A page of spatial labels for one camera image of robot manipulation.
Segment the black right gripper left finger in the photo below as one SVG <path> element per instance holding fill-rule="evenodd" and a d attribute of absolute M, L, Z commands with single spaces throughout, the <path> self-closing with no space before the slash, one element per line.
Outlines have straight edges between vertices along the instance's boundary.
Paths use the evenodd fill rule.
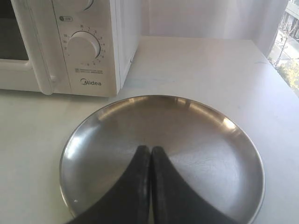
<path fill-rule="evenodd" d="M 128 167 L 112 188 L 70 224 L 147 224 L 150 210 L 150 159 L 138 146 Z"/>

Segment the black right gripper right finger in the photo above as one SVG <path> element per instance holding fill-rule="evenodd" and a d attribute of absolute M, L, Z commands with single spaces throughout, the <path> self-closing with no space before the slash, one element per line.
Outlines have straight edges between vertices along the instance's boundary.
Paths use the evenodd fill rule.
<path fill-rule="evenodd" d="M 231 223 L 187 184 L 162 147 L 152 149 L 151 189 L 156 224 Z"/>

